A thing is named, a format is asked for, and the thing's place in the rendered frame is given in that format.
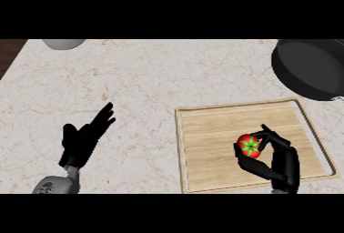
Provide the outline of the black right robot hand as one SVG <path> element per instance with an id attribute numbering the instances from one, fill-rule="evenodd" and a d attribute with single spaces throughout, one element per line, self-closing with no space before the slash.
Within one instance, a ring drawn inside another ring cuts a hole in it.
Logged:
<path id="1" fill-rule="evenodd" d="M 251 134 L 261 140 L 258 150 L 263 151 L 266 145 L 271 145 L 273 157 L 271 166 L 268 167 L 255 158 L 246 157 L 240 147 L 233 143 L 235 157 L 237 159 L 239 168 L 255 176 L 271 181 L 271 189 L 279 189 L 295 194 L 299 187 L 299 160 L 297 149 L 292 143 L 285 139 L 266 124 L 261 124 L 261 131 Z"/>

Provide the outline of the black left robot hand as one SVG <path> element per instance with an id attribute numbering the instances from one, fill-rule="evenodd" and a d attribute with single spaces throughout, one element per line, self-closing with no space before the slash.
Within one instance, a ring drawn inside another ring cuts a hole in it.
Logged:
<path id="1" fill-rule="evenodd" d="M 102 138 L 109 126 L 115 121 L 112 116 L 112 103 L 99 110 L 93 121 L 77 128 L 72 124 L 63 125 L 62 147 L 63 153 L 59 166 L 82 168 L 93 154 L 97 141 Z"/>

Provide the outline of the red tomato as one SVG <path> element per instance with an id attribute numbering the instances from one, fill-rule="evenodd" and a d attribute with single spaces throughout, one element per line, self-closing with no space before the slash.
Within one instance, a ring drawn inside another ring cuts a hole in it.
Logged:
<path id="1" fill-rule="evenodd" d="M 246 157 L 257 158 L 261 155 L 258 150 L 261 141 L 251 134 L 243 134 L 237 137 L 236 144 L 240 147 L 242 153 Z"/>

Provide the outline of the pale wooden tray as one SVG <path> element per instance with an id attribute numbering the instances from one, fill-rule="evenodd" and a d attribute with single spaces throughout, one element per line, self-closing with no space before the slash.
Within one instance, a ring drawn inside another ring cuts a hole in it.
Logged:
<path id="1" fill-rule="evenodd" d="M 304 182 L 339 177 L 307 112 L 295 98 L 174 111 L 181 190 L 224 192 L 270 182 L 239 168 L 232 143 L 267 125 L 292 142 Z"/>

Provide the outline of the black pot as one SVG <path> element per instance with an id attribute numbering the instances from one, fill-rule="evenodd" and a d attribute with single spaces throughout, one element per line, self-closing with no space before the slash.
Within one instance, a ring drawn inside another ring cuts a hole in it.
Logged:
<path id="1" fill-rule="evenodd" d="M 344 40 L 279 39 L 271 68 L 295 94 L 317 101 L 344 101 Z"/>

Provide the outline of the grey bowl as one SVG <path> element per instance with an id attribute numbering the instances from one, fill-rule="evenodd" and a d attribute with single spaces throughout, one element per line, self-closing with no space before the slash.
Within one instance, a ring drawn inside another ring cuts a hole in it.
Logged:
<path id="1" fill-rule="evenodd" d="M 53 50 L 69 50 L 84 42 L 84 39 L 44 39 L 43 42 Z"/>

